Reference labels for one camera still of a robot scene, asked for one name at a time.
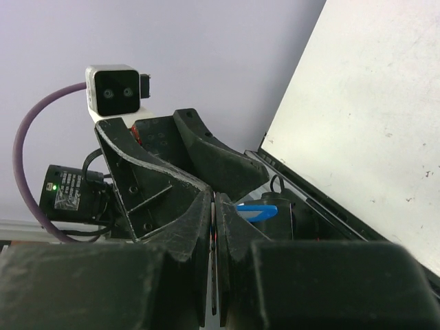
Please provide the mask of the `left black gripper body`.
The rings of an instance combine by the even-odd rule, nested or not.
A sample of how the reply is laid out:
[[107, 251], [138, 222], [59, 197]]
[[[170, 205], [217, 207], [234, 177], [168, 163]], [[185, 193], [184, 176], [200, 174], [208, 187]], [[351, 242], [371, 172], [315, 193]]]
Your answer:
[[189, 156], [170, 116], [102, 121], [102, 151], [119, 193], [191, 193]]

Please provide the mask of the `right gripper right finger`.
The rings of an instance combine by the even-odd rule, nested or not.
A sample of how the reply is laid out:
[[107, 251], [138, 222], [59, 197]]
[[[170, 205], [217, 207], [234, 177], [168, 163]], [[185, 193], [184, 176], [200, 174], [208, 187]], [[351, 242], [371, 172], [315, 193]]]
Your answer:
[[227, 329], [438, 329], [439, 303], [400, 245], [274, 241], [215, 198], [219, 315]]

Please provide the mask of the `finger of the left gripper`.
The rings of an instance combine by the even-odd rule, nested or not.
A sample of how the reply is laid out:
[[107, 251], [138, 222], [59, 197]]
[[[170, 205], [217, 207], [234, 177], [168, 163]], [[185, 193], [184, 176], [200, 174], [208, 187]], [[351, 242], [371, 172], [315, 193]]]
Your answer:
[[124, 229], [134, 241], [181, 217], [194, 202], [208, 201], [210, 189], [195, 177], [188, 151], [170, 116], [136, 121], [122, 118], [95, 125]]
[[269, 181], [262, 163], [218, 140], [195, 109], [178, 109], [173, 119], [198, 178], [216, 193], [241, 199]]

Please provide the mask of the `blue key tag with ring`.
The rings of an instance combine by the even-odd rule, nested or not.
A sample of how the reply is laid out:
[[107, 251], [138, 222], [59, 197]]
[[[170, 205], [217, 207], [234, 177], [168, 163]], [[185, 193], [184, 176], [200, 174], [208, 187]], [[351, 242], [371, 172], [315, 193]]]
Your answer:
[[225, 193], [214, 198], [214, 220], [212, 241], [220, 250], [225, 248], [231, 254], [239, 250], [246, 251], [253, 241], [270, 238], [263, 234], [255, 223], [267, 221], [278, 214], [278, 208], [261, 203], [241, 203], [236, 205]]

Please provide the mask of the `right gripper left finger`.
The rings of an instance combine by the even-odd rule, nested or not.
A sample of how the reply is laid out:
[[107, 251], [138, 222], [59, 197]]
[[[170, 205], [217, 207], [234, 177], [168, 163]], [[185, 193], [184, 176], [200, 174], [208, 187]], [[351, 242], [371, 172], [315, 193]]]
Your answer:
[[1, 254], [2, 329], [198, 329], [210, 192], [144, 243], [20, 244]]

